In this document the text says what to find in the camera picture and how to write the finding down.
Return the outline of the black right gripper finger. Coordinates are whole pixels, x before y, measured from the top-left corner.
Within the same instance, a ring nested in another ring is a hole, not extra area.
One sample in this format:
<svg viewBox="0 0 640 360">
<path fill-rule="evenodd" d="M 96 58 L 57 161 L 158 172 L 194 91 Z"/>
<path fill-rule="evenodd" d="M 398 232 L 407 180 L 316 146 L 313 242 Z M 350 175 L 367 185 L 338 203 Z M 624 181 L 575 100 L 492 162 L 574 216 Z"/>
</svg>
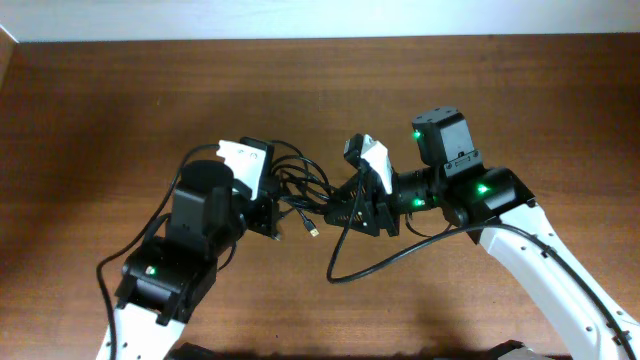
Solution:
<svg viewBox="0 0 640 360">
<path fill-rule="evenodd" d="M 332 203 L 324 215 L 327 224 L 345 227 L 368 235 L 375 234 L 374 208 L 370 201 L 360 199 Z"/>
<path fill-rule="evenodd" d="M 371 172 L 358 172 L 333 192 L 332 199 L 352 200 L 356 197 L 358 191 L 361 192 L 363 197 L 366 197 L 372 187 L 371 181 Z"/>
</svg>

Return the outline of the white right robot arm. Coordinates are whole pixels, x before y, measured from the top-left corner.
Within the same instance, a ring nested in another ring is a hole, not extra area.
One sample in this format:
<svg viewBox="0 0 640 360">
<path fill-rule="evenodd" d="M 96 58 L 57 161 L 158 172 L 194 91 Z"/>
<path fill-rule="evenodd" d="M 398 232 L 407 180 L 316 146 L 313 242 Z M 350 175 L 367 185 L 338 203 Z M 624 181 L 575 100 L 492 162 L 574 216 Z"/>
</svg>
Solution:
<svg viewBox="0 0 640 360">
<path fill-rule="evenodd" d="M 466 234 L 517 280 L 575 359 L 636 359 L 639 323 L 590 275 L 560 239 L 535 195 L 508 168 L 487 168 L 468 123 L 442 106 L 412 121 L 424 168 L 396 172 L 388 149 L 368 134 L 346 141 L 343 155 L 355 175 L 336 190 L 324 216 L 345 232 L 370 236 L 399 233 L 410 214 L 441 210 L 443 232 L 353 274 L 373 274 L 436 242 Z"/>
</svg>

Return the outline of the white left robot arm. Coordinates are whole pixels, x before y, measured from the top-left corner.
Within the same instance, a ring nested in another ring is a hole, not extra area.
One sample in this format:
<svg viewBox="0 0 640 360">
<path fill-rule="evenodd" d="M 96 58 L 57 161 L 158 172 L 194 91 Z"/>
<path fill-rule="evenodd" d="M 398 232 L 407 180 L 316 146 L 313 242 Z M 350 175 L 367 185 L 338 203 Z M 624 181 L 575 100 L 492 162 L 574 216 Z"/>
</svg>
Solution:
<svg viewBox="0 0 640 360">
<path fill-rule="evenodd" d="M 126 258 L 100 359 L 163 359 L 214 285 L 219 258 L 248 231 L 275 236 L 275 204 L 262 187 L 264 159 L 183 164 L 161 211 L 144 226 Z"/>
</svg>

